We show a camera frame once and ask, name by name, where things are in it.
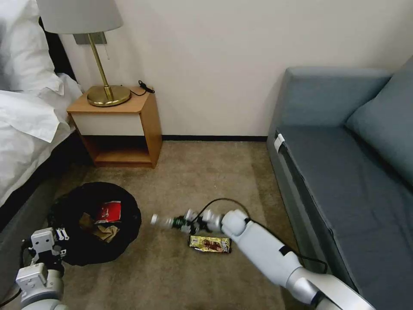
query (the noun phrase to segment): beige carpet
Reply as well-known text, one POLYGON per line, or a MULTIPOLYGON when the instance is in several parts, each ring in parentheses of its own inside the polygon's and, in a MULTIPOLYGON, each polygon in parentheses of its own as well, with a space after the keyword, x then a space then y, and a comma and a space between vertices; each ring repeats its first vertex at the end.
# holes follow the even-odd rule
MULTIPOLYGON (((71 309, 302 309, 236 245, 228 255, 199 253, 187 246, 186 235, 149 223, 153 213, 177 216, 230 197, 296 248, 265 143, 165 142, 154 170, 73 166, 59 194, 93 181, 112 182, 132 193, 142 226, 115 262, 66 266, 64 302, 71 309)), ((236 206, 219 202, 212 208, 224 212, 236 206)))

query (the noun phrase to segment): wall outlet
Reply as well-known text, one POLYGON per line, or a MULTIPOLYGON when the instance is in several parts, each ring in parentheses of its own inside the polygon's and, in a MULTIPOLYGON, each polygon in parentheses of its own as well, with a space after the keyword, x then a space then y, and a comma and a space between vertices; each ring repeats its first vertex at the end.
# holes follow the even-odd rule
MULTIPOLYGON (((87 44, 89 45, 89 39, 87 38, 87 34, 74 34, 74 40, 76 41, 77 45, 87 44)), ((95 44, 106 44, 106 37, 103 32, 95 32, 92 33, 92 38, 95 44)))

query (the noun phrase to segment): sofa cushion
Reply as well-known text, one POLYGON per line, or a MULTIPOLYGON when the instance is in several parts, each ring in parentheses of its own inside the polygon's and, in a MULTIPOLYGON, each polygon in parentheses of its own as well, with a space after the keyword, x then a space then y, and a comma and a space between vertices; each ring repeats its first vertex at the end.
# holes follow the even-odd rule
POLYGON ((407 309, 413 287, 413 190, 374 150, 343 127, 281 127, 311 203, 359 292, 380 309, 407 309))
POLYGON ((413 184, 413 58, 345 125, 413 184))

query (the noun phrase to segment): bed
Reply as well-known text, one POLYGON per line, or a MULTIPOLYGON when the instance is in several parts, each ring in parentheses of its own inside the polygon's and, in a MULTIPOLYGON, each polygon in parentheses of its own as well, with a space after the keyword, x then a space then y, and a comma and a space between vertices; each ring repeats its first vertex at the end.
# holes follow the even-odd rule
POLYGON ((0 300, 14 284, 21 240, 41 228, 62 172, 82 151, 66 113, 81 89, 58 35, 33 27, 33 21, 41 25, 34 0, 0 3, 0 71, 10 85, 0 87, 0 300), (8 6, 7 15, 2 6, 8 6), (47 55, 41 55, 42 40, 47 55), (48 137, 43 111, 55 123, 48 137))

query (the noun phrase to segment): sofa armrest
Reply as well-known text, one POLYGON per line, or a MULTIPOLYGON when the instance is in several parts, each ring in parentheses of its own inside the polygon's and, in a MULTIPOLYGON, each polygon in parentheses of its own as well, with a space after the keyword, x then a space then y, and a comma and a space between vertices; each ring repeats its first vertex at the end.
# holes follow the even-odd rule
POLYGON ((391 74, 382 69, 294 67, 285 72, 271 123, 339 126, 374 98, 391 74))

